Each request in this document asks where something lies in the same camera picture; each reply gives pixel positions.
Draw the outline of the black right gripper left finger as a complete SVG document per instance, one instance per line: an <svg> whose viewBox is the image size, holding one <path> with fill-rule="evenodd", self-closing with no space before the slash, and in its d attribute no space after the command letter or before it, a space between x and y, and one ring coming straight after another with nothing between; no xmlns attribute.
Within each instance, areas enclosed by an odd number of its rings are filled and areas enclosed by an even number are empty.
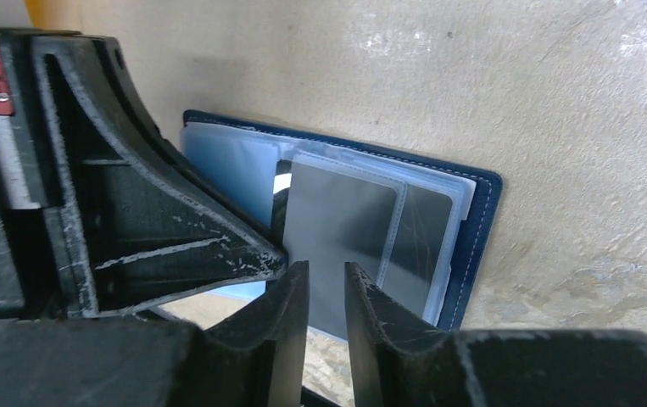
<svg viewBox="0 0 647 407"><path fill-rule="evenodd" d="M0 406L296 406L309 266L203 330L185 321L0 325Z"/></svg>

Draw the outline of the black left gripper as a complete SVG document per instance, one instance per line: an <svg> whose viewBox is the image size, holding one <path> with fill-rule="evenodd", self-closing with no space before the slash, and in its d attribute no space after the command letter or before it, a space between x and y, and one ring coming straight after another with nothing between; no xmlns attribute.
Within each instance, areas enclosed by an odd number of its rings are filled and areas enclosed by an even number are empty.
<svg viewBox="0 0 647 407"><path fill-rule="evenodd" d="M0 323L126 315L286 266L161 135L114 38L0 29Z"/></svg>

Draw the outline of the dark grey credit card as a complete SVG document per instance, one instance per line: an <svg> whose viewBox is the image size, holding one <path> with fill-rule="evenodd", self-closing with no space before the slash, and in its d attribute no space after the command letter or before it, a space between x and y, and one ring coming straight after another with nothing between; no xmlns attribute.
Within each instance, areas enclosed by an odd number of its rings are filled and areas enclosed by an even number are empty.
<svg viewBox="0 0 647 407"><path fill-rule="evenodd" d="M356 263L392 299L437 325L458 203L441 189L301 156L276 164L271 224L310 267L309 324L348 336L344 269Z"/></svg>

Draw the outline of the navy blue card holder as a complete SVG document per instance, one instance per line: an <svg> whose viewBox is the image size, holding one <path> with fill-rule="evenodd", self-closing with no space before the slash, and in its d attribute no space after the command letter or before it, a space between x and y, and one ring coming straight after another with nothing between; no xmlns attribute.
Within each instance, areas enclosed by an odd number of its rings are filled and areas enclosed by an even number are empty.
<svg viewBox="0 0 647 407"><path fill-rule="evenodd" d="M192 109L181 146L291 261L309 262L310 326L346 338L343 266L355 262L424 321L461 327L503 190L498 174Z"/></svg>

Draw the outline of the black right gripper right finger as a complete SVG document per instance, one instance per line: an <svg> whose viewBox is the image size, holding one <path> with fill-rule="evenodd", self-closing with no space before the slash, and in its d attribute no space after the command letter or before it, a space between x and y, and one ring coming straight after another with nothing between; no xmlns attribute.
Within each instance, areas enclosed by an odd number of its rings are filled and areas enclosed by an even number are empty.
<svg viewBox="0 0 647 407"><path fill-rule="evenodd" d="M446 332L352 262L345 310L358 406L647 406L643 332Z"/></svg>

